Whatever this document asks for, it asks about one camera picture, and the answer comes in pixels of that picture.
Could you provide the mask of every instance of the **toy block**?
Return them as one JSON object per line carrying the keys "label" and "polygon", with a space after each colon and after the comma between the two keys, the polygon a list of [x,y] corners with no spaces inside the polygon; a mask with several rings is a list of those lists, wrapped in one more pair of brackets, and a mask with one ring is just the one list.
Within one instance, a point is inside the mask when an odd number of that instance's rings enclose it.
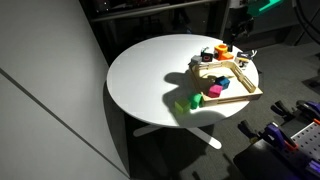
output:
{"label": "toy block", "polygon": [[220,44],[218,46],[214,47],[214,58],[217,60],[220,60],[222,57],[222,54],[228,52],[228,47],[224,44]]}
{"label": "toy block", "polygon": [[238,52],[237,57],[235,58],[235,62],[242,69],[246,68],[249,61],[252,60],[252,55],[248,53]]}
{"label": "toy block", "polygon": [[233,59],[233,55],[230,53],[224,53],[221,55],[221,57],[219,58],[219,60],[231,60]]}
{"label": "toy block", "polygon": [[221,76],[214,81],[214,84],[222,86],[223,89],[227,89],[229,87],[230,80],[224,76]]}
{"label": "toy block", "polygon": [[174,102],[175,108],[179,113],[186,113],[190,110],[191,103],[188,99],[179,99]]}
{"label": "toy block", "polygon": [[200,105],[202,95],[201,94],[192,94],[189,96],[189,101],[191,103],[191,109],[197,109]]}
{"label": "toy block", "polygon": [[191,62],[189,63],[190,66],[194,66],[194,65],[197,65],[197,64],[200,64],[202,61],[202,57],[201,56],[193,56],[191,58]]}
{"label": "toy block", "polygon": [[201,57],[202,57],[202,62],[212,62],[213,54],[202,52]]}
{"label": "toy block", "polygon": [[209,89],[208,96],[211,98],[219,97],[221,94],[222,88],[223,88],[222,86],[217,85],[217,84],[211,86]]}

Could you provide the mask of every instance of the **blue block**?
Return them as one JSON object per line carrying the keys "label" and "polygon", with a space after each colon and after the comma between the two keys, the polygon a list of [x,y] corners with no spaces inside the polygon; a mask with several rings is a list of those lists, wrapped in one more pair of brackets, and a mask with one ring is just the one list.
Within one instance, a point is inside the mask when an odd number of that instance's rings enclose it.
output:
{"label": "blue block", "polygon": [[222,86],[223,87],[222,89],[224,90],[224,89],[228,89],[230,80],[224,76],[221,76],[215,80],[214,84]]}

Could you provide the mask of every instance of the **green block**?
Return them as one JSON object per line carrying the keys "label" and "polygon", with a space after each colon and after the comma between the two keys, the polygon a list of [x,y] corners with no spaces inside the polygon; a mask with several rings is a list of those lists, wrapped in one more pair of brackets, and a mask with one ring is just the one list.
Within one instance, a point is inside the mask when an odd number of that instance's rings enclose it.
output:
{"label": "green block", "polygon": [[191,103],[188,99],[179,99],[175,101],[174,106],[179,113],[186,113],[190,111]]}
{"label": "green block", "polygon": [[197,109],[200,105],[202,95],[201,94],[192,94],[189,96],[189,101],[191,103],[191,109]]}
{"label": "green block", "polygon": [[264,0],[252,3],[248,6],[248,14],[257,17],[281,3],[283,3],[283,0]]}

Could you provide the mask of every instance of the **orange block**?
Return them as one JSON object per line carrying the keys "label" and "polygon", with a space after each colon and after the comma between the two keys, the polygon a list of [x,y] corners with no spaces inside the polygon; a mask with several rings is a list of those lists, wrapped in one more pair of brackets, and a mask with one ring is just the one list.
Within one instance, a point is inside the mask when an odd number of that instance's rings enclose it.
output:
{"label": "orange block", "polygon": [[233,55],[230,53],[224,53],[222,54],[221,58],[218,60],[230,60],[230,59],[233,59]]}
{"label": "orange block", "polygon": [[220,60],[222,57],[222,54],[227,53],[228,52],[228,47],[224,44],[220,44],[218,46],[214,47],[214,54],[216,59]]}

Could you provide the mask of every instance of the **gray wall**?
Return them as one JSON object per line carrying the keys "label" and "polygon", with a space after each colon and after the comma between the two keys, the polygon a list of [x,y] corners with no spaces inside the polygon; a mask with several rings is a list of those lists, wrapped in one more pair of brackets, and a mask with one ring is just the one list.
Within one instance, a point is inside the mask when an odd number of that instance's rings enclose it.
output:
{"label": "gray wall", "polygon": [[80,3],[1,1],[0,14],[2,74],[27,91],[1,78],[0,179],[127,179],[105,114],[108,66]]}

